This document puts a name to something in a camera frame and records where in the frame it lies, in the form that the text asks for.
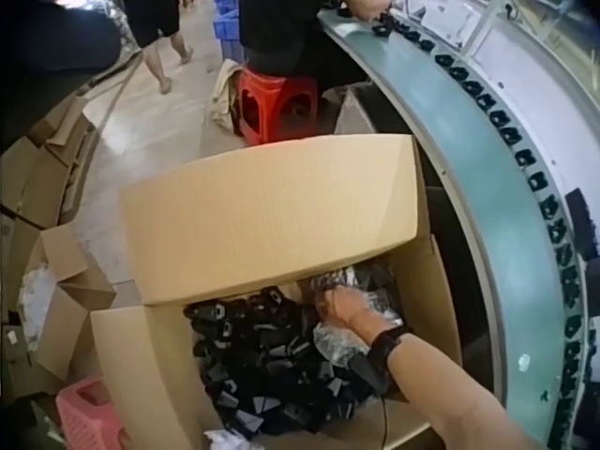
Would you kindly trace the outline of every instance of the hand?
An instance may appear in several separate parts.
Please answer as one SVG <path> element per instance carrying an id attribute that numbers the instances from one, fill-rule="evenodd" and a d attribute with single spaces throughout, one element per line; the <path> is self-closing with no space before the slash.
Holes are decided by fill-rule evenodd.
<path id="1" fill-rule="evenodd" d="M 345 0 L 352 15 L 363 21 L 373 21 L 390 8 L 390 0 Z"/>
<path id="2" fill-rule="evenodd" d="M 319 294 L 315 304 L 324 321 L 340 328 L 352 328 L 357 317 L 370 311 L 362 292 L 344 286 Z"/>

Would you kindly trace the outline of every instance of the black shirt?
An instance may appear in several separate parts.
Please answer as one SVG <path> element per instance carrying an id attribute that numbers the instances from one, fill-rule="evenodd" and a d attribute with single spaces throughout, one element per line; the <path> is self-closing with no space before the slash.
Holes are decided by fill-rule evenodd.
<path id="1" fill-rule="evenodd" d="M 323 0 L 239 0 L 240 41 L 257 52 L 273 52 L 304 40 Z"/>

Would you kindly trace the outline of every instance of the bare leg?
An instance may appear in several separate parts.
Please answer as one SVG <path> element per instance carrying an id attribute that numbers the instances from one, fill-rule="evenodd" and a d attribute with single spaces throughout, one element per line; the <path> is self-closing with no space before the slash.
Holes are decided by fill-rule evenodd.
<path id="1" fill-rule="evenodd" d="M 184 35 L 181 34 L 181 31 L 178 31 L 169 37 L 169 40 L 171 41 L 172 48 L 179 54 L 181 64 L 187 64 L 191 59 L 191 55 L 194 54 L 194 51 L 191 47 L 186 48 Z"/>
<path id="2" fill-rule="evenodd" d="M 165 72 L 162 69 L 162 62 L 160 61 L 160 55 L 158 54 L 158 42 L 153 42 L 149 46 L 143 49 L 143 61 L 150 70 L 150 73 L 160 83 L 160 94 L 169 94 L 171 92 L 172 83 L 171 79 L 165 76 Z"/>

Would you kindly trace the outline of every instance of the forearm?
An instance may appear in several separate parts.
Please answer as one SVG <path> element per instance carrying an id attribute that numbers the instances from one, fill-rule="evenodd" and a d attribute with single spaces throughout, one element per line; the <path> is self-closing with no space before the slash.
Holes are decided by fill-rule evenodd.
<path id="1" fill-rule="evenodd" d="M 352 329 L 368 345 L 394 325 L 370 311 L 352 321 Z M 387 364 L 402 393 L 444 438 L 469 411 L 485 404 L 504 414 L 500 403 L 445 354 L 415 335 L 389 355 Z"/>

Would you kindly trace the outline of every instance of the black cable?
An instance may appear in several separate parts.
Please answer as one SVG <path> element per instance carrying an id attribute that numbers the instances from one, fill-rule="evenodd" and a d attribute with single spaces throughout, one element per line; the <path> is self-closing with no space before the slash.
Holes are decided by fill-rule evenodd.
<path id="1" fill-rule="evenodd" d="M 383 407 L 383 439 L 382 439 L 382 450 L 385 449 L 385 445 L 387 444 L 387 410 L 385 409 L 385 398 L 383 396 L 380 397 L 382 400 Z"/>

